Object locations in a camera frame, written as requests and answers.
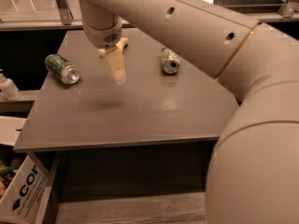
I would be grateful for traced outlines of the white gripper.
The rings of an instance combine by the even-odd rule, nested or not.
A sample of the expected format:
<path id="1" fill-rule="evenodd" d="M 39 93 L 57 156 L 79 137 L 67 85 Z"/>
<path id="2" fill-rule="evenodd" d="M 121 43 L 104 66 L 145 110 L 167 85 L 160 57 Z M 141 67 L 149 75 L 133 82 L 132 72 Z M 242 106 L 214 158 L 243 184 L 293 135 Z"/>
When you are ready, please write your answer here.
<path id="1" fill-rule="evenodd" d="M 122 48 L 115 46 L 121 40 L 121 20 L 99 21 L 98 24 L 83 20 L 82 24 L 85 35 L 95 47 L 111 47 L 105 49 L 105 60 L 116 83 L 123 84 L 126 81 L 126 72 Z"/>

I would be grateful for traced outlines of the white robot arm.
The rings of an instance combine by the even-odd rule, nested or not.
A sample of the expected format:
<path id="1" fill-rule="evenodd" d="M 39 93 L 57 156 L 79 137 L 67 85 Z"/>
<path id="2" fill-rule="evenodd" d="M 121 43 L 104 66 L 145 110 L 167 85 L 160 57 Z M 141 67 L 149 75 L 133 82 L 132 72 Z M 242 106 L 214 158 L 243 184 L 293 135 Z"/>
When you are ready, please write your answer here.
<path id="1" fill-rule="evenodd" d="M 299 224 L 298 42 L 201 0 L 83 0 L 129 21 L 242 105 L 214 148 L 206 224 Z"/>

